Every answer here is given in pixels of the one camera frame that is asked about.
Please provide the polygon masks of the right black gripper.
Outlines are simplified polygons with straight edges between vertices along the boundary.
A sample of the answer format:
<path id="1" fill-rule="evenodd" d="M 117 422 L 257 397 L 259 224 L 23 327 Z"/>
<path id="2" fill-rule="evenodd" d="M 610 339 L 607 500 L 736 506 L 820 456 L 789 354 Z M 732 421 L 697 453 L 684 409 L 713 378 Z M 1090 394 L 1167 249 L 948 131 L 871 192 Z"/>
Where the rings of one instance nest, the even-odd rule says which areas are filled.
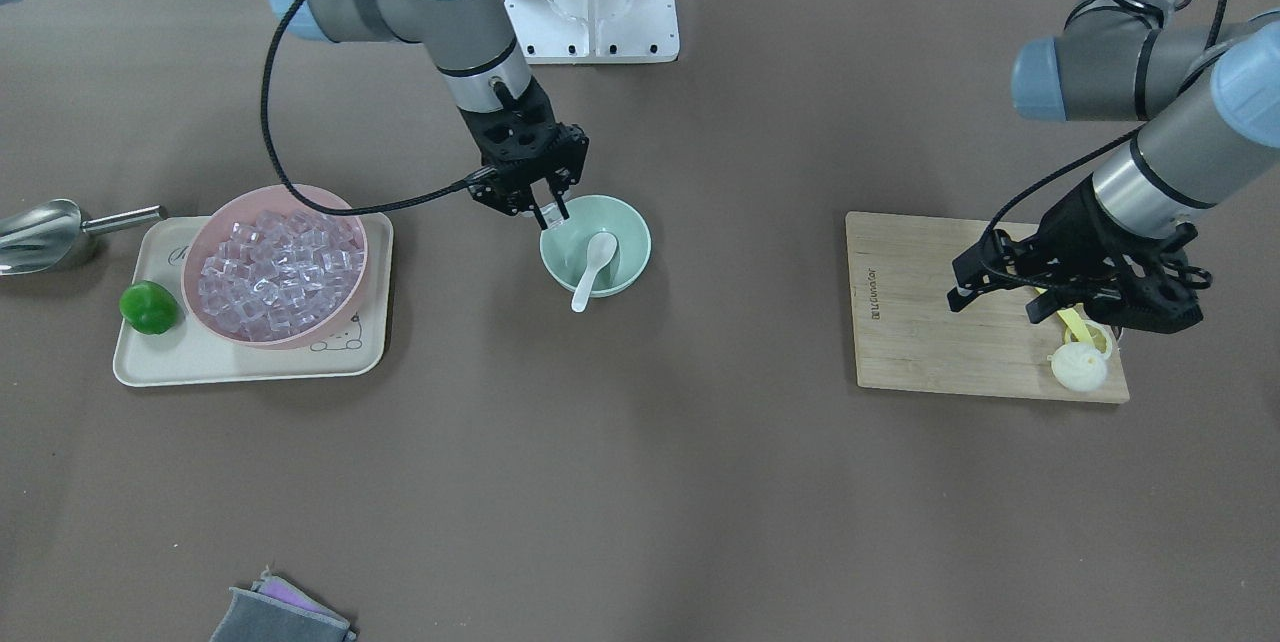
<path id="1" fill-rule="evenodd" d="M 530 81 L 518 98 L 499 78 L 490 87 L 499 104 L 495 113 L 461 113 L 481 153 L 479 171 L 466 178 L 468 194 L 499 214 L 530 214 L 544 231 L 553 226 L 556 203 L 566 223 L 570 188 L 581 180 L 589 137 L 577 124 L 557 121 L 538 81 Z M 552 203 L 536 205 L 536 182 L 547 182 Z"/>

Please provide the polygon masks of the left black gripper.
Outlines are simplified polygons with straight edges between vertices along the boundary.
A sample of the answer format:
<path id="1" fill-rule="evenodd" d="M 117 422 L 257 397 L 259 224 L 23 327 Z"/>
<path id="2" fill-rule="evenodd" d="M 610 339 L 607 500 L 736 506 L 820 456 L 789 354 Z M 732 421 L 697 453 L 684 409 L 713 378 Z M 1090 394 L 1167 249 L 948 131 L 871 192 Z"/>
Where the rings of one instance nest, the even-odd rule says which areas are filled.
<path id="1" fill-rule="evenodd" d="M 1038 288 L 1025 304 L 1030 324 L 1080 304 L 1102 326 L 1174 335 L 1202 322 L 1199 292 L 1213 281 L 1185 253 L 1197 235 L 1192 223 L 1175 224 L 1162 238 L 1135 235 L 1082 182 L 1043 215 L 1033 235 L 1015 240 L 987 226 L 986 247 L 957 254 L 948 309 L 960 313 L 979 295 L 1029 286 Z"/>

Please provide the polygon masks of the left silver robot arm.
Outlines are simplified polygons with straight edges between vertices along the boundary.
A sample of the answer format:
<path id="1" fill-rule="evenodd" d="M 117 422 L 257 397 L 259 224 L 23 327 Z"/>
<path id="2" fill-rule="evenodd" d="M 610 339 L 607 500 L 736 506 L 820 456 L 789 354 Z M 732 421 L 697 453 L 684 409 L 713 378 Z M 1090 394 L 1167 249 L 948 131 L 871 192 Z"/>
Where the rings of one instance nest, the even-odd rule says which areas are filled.
<path id="1" fill-rule="evenodd" d="M 1277 164 L 1277 12 L 1222 22 L 1226 0 L 1079 0 L 1062 32 L 1020 50 L 1016 113 L 1135 121 L 1101 168 L 1015 240 L 989 223 L 954 260 L 950 309 L 1038 288 L 1030 322 L 1083 306 L 1111 327 L 1199 324 L 1211 274 L 1189 263 L 1196 221 Z"/>

